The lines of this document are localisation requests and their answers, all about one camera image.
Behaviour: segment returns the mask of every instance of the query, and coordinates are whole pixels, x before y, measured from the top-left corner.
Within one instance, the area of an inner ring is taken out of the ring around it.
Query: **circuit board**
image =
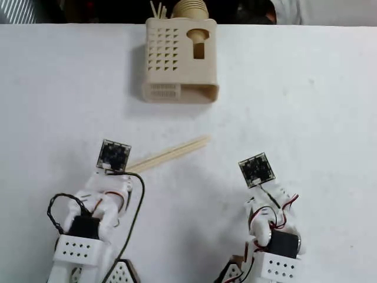
[[[111,140],[104,140],[100,156],[98,157],[97,167],[115,172],[123,172],[125,171],[130,151],[131,146]]]
[[[255,155],[238,164],[249,188],[275,179],[265,153]]]

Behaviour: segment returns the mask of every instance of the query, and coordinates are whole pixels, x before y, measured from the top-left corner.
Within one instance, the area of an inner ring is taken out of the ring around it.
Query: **robotic arm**
[[[141,177],[124,172],[128,154],[128,146],[104,140],[97,163],[99,169],[92,174],[85,188],[75,196],[62,193],[51,199],[48,216],[58,229],[60,237],[48,283],[140,281],[131,262],[121,259],[144,196]],[[132,176],[141,181],[143,193],[126,243],[117,255],[111,243],[111,235],[127,211],[133,191]],[[71,198],[63,226],[56,223],[51,215],[51,207],[59,196]]]
[[[305,247],[291,206],[299,196],[290,196],[275,182],[264,153],[240,162],[240,167],[250,192],[244,207],[251,238],[244,255],[233,256],[215,283],[298,282],[298,255]]]

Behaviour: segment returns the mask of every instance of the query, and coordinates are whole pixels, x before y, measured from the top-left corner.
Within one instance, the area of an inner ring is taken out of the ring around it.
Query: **beige plastic container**
[[[201,1],[180,1],[173,10],[175,18],[146,22],[143,96],[149,102],[211,103],[217,99],[217,24],[203,19],[208,18],[207,8],[195,2]]]

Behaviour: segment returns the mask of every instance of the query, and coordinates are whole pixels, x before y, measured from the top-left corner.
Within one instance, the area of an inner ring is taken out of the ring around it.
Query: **electrical wire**
[[[258,215],[258,213],[261,212],[262,209],[264,209],[264,208],[269,208],[269,209],[271,209],[272,212],[273,212],[273,214],[275,215],[275,223],[273,223],[273,222],[271,221],[271,222],[270,222],[270,227],[271,227],[271,228],[274,228],[274,227],[277,225],[277,215],[276,215],[275,210],[274,210],[271,206],[266,205],[266,206],[262,206],[261,208],[258,208],[254,213],[252,213],[252,212],[253,212],[252,209],[250,210],[249,221],[248,221],[248,223],[249,223],[249,229],[251,229],[252,221],[254,220],[254,218],[255,218],[255,217]]]
[[[122,210],[124,203],[125,203],[124,196],[122,194],[118,193],[118,192],[113,192],[112,190],[109,191],[109,192],[105,192],[105,195],[107,195],[107,194],[120,196],[122,198],[122,205],[120,206],[120,208],[118,210],[118,213],[119,213]]]
[[[58,230],[59,234],[64,234],[64,230],[63,230],[62,226],[60,225],[60,223],[55,221],[54,217],[51,214],[51,208],[54,205],[54,202],[56,201],[56,199],[60,196],[64,196],[66,198],[70,198],[70,199],[73,199],[74,201],[76,201],[78,206],[81,209],[81,216],[90,216],[91,213],[85,207],[84,203],[81,200],[79,200],[78,198],[76,198],[74,195],[70,195],[68,193],[57,193],[55,196],[53,196],[52,199],[50,200],[48,208],[47,208],[47,216],[50,218],[52,224],[54,224],[54,226]]]
[[[268,195],[269,199],[277,206],[277,208],[281,208],[277,200],[262,187],[262,184],[259,184],[258,187]]]
[[[135,213],[135,216],[134,216],[134,219],[132,221],[132,224],[131,224],[131,228],[130,228],[130,231],[128,232],[128,236],[127,236],[127,239],[125,240],[125,243],[121,249],[121,251],[119,252],[118,256],[116,257],[113,265],[111,266],[111,268],[109,269],[109,271],[107,272],[105,278],[102,280],[102,283],[105,283],[106,280],[110,277],[111,275],[111,272],[113,271],[113,269],[115,268],[117,262],[121,259],[122,257],[122,254],[124,253],[129,241],[130,241],[130,238],[131,238],[131,234],[132,234],[132,231],[134,229],[134,226],[135,226],[135,223],[136,223],[136,219],[137,219],[137,216],[139,214],[139,211],[140,211],[140,207],[141,207],[141,204],[143,202],[143,199],[144,199],[144,194],[145,194],[145,184],[144,184],[144,181],[143,181],[143,178],[139,175],[139,174],[136,174],[136,173],[132,173],[132,172],[114,172],[114,173],[109,173],[109,174],[106,174],[106,175],[110,175],[110,176],[120,176],[120,175],[129,175],[129,176],[134,176],[136,178],[139,179],[140,183],[141,183],[141,197],[140,197],[140,201],[139,201],[139,204],[137,206],[137,209],[136,209],[136,213]]]
[[[280,224],[280,225],[278,225],[278,226],[276,226],[276,227],[275,227],[276,229],[283,229],[283,228],[285,227],[285,224],[287,224],[287,216],[286,216],[285,213],[284,213],[284,209],[285,209],[288,205],[289,205],[289,209],[290,209],[290,206],[292,205],[292,203],[295,202],[296,199],[298,199],[298,198],[299,198],[299,195],[294,195],[290,201],[286,202],[286,203],[282,206],[282,212],[283,212],[283,223]]]
[[[247,277],[249,276],[250,274],[250,271],[252,270],[252,267],[253,267],[253,264],[254,264],[254,258],[252,259],[252,264],[250,264],[250,267],[249,269],[247,270],[247,273],[246,273],[246,276],[239,282],[239,283],[242,283],[242,282],[245,282],[245,280],[247,279]],[[242,272],[240,275],[236,276],[236,277],[233,277],[233,278],[230,278],[228,279],[227,281],[225,281],[224,283],[231,283],[231,282],[234,282],[235,280],[239,279],[242,275],[244,274],[244,272]]]

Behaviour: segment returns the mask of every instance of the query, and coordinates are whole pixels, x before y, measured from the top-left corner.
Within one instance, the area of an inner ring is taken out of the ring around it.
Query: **white tabletop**
[[[141,25],[0,25],[0,281],[46,280],[49,199],[82,188],[103,138],[132,161],[210,134],[142,174],[125,253],[142,282],[213,282],[243,253],[237,162],[260,152],[300,194],[303,282],[374,282],[377,28],[219,26],[211,105],[143,102],[144,41]]]

